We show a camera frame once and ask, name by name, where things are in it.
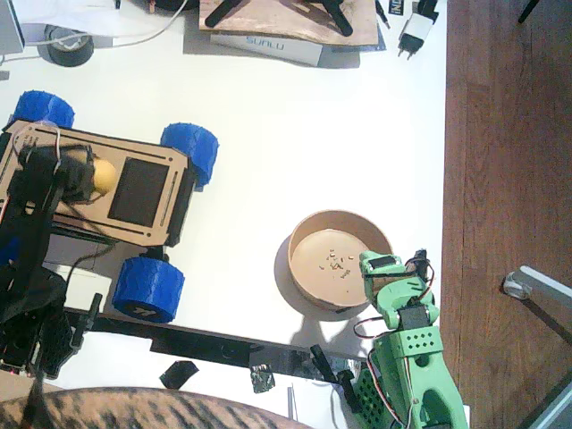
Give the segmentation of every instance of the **black tape roll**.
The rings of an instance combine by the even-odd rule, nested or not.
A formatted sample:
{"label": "black tape roll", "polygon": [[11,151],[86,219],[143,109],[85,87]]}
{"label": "black tape roll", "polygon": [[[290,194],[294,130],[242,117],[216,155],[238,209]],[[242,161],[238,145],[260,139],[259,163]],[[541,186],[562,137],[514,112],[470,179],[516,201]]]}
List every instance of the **black tape roll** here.
{"label": "black tape roll", "polygon": [[[75,29],[64,29],[54,25],[47,25],[44,32],[46,40],[65,38],[72,34],[81,34]],[[61,42],[54,42],[47,46],[47,52],[52,61],[63,67],[77,67],[84,64],[93,55],[93,38],[91,36],[77,36]]]}

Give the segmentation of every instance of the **white desk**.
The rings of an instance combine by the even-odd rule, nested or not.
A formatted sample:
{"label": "white desk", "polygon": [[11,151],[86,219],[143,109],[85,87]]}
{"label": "white desk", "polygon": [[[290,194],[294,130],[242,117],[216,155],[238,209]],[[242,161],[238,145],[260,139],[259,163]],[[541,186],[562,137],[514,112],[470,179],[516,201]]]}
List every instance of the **white desk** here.
{"label": "white desk", "polygon": [[[161,374],[175,361],[189,359],[153,353],[150,346],[151,340],[143,338],[89,332],[80,352],[62,367],[58,378],[46,382],[64,389],[163,388]],[[183,384],[182,391],[234,400],[319,429],[358,427],[338,386],[274,374],[276,385],[270,391],[254,393],[248,368],[197,359],[192,362],[198,372]]]}
{"label": "white desk", "polygon": [[[76,69],[43,59],[6,63],[11,77],[0,82],[0,118],[7,120],[23,91],[43,89],[73,106],[79,130],[158,143],[171,122],[206,127],[221,146],[213,179],[194,194],[181,243],[168,252],[186,277],[172,325],[295,347],[320,343],[363,357],[369,345],[351,325],[375,311],[330,315],[306,303],[288,274],[286,240],[315,211],[359,213],[385,232],[397,255],[427,248],[440,302],[446,3],[439,7],[410,61],[397,57],[406,10],[405,17],[388,15],[388,51],[362,54],[352,70],[185,54],[201,43],[189,36],[196,14],[186,14],[161,37],[97,50]],[[128,2],[122,12],[157,26],[165,21]],[[26,49],[31,55],[35,48]],[[335,181],[337,172],[343,175]],[[383,181],[392,190],[376,194]],[[52,250],[62,253],[58,242]],[[86,253],[74,246],[70,259]],[[139,252],[120,246],[97,261],[109,280],[79,273],[67,305],[87,308],[94,291],[106,295],[122,260]]]}

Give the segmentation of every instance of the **green robotic arm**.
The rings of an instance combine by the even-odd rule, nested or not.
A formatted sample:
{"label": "green robotic arm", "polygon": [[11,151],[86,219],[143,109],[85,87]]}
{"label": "green robotic arm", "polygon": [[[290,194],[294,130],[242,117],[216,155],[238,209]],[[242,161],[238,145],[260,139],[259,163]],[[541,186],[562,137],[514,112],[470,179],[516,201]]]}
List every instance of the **green robotic arm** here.
{"label": "green robotic arm", "polygon": [[443,360],[439,315],[420,250],[402,264],[394,255],[367,251],[359,264],[366,295],[386,332],[374,340],[368,371],[354,389],[364,428],[468,429],[463,402]]}

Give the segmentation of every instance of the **bowl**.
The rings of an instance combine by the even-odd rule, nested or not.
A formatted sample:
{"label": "bowl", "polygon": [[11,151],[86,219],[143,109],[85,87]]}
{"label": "bowl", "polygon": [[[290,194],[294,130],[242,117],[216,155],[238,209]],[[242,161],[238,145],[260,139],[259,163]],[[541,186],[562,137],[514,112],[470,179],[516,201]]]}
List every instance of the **bowl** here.
{"label": "bowl", "polygon": [[365,217],[342,210],[310,215],[288,244],[288,267],[302,295],[320,308],[342,311],[367,302],[359,254],[392,254],[383,232]]}

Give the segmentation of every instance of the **blue tire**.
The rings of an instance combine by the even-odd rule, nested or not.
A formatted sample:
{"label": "blue tire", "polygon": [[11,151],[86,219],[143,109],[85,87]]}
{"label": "blue tire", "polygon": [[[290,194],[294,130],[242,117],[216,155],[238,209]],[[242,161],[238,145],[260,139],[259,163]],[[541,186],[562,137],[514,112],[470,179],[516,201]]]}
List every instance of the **blue tire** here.
{"label": "blue tire", "polygon": [[171,264],[148,257],[123,263],[114,294],[114,307],[136,319],[157,324],[177,314],[185,277]]}
{"label": "blue tire", "polygon": [[44,91],[26,91],[18,100],[13,119],[49,121],[58,127],[71,128],[75,113],[60,97]]}
{"label": "blue tire", "polygon": [[163,131],[161,146],[178,149],[190,158],[199,188],[210,182],[218,151],[218,140],[210,131],[192,123],[172,123]]}
{"label": "blue tire", "polygon": [[20,255],[20,239],[12,238],[8,244],[0,249],[0,266],[8,265],[10,261],[17,261]]}

